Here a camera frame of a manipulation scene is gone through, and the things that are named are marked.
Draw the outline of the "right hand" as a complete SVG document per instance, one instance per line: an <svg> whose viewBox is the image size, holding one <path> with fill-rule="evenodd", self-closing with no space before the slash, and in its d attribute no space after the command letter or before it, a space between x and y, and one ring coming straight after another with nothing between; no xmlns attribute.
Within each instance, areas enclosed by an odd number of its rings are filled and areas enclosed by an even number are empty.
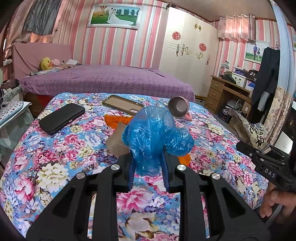
<svg viewBox="0 0 296 241"><path fill-rule="evenodd" d="M295 209L295 194L291 192L278 191L276 186L269 182L267 191L263 197L259 209L261 218L270 217L273 213L274 204L282 205L282 210L276 217L275 221L284 224L291 217Z"/></svg>

